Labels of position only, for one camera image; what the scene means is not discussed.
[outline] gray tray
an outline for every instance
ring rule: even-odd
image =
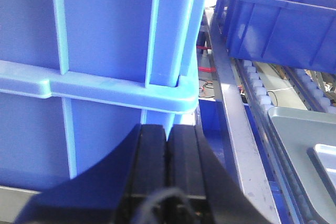
[[[314,147],[336,146],[336,115],[279,107],[271,108],[268,115],[313,217],[318,223],[335,224],[334,187]]]
[[[336,146],[317,144],[314,146],[315,155],[320,168],[329,181],[332,197],[336,198]]]

